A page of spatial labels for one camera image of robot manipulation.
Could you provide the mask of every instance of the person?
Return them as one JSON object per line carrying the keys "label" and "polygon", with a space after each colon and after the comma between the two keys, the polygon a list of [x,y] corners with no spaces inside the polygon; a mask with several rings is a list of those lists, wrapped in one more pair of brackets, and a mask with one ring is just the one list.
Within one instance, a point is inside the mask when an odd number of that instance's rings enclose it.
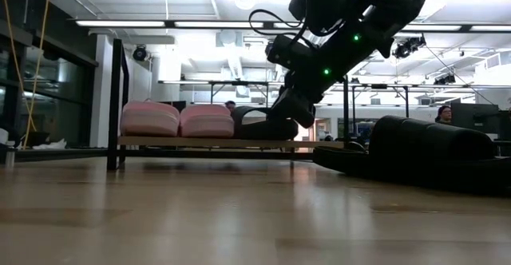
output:
{"label": "person", "polygon": [[231,111],[231,113],[236,108],[236,103],[234,101],[228,101],[225,103],[225,107]]}
{"label": "person", "polygon": [[450,119],[451,119],[451,111],[450,106],[443,105],[438,109],[438,115],[434,119],[436,123],[444,124],[444,125],[450,125]]}

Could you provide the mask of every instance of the woman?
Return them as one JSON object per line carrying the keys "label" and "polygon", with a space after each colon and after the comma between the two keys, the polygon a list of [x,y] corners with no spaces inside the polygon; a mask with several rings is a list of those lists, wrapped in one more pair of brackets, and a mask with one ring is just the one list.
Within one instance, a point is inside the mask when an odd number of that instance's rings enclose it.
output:
{"label": "woman", "polygon": [[437,118],[434,119],[436,123],[444,124],[444,125],[450,125],[450,119],[451,119],[451,111],[450,106],[443,105],[438,109],[438,115]]}

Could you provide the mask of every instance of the yellow rope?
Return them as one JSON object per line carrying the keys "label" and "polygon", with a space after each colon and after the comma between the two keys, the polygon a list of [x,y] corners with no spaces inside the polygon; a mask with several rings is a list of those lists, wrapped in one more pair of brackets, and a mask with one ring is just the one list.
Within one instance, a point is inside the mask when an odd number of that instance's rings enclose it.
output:
{"label": "yellow rope", "polygon": [[[48,17],[49,7],[50,7],[50,0],[46,0],[45,14],[42,18],[41,41],[39,42],[38,65],[35,68],[34,86],[32,88],[32,101],[30,102],[29,121],[32,120],[32,112],[34,111],[35,89],[38,85],[39,68],[41,67],[41,58],[42,58],[42,45],[45,41],[46,18]],[[26,136],[25,136],[25,140],[23,141],[23,149],[26,148],[26,142],[29,140],[29,134],[30,134],[30,122],[29,122],[29,124],[26,125]]]}
{"label": "yellow rope", "polygon": [[[19,89],[22,91],[22,97],[23,97],[23,93],[25,92],[25,90],[23,89],[22,74],[19,69],[18,59],[16,58],[16,47],[14,45],[13,28],[12,28],[12,25],[10,24],[9,4],[8,4],[7,0],[3,0],[3,4],[4,4],[4,7],[6,8],[7,28],[9,29],[9,35],[10,35],[10,47],[11,47],[11,50],[14,55],[14,65],[16,66],[16,74],[18,75]],[[26,100],[25,106],[26,106],[26,111],[29,112],[30,109],[29,109],[28,100]],[[35,128],[34,121],[32,120],[32,117],[29,117],[28,123],[29,123],[29,125],[32,125],[32,128],[34,129],[34,131],[37,131],[37,129]]]}

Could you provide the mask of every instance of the ceiling duct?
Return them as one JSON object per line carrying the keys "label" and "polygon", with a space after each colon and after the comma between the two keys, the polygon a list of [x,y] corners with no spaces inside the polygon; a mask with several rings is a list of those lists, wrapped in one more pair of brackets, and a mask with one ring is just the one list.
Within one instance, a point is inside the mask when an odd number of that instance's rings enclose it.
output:
{"label": "ceiling duct", "polygon": [[[239,47],[237,46],[241,42],[241,35],[234,30],[222,30],[219,38],[221,45],[228,49],[227,59],[232,79],[247,80],[243,73],[240,54],[238,53]],[[247,86],[236,86],[236,97],[250,97],[250,89]]]}

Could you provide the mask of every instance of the wooden floor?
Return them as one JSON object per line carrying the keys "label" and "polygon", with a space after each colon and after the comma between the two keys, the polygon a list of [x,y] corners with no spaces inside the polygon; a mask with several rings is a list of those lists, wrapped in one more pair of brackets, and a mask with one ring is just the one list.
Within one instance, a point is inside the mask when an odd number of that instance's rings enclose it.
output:
{"label": "wooden floor", "polygon": [[0,264],[511,264],[511,201],[309,163],[105,159],[0,173]]}

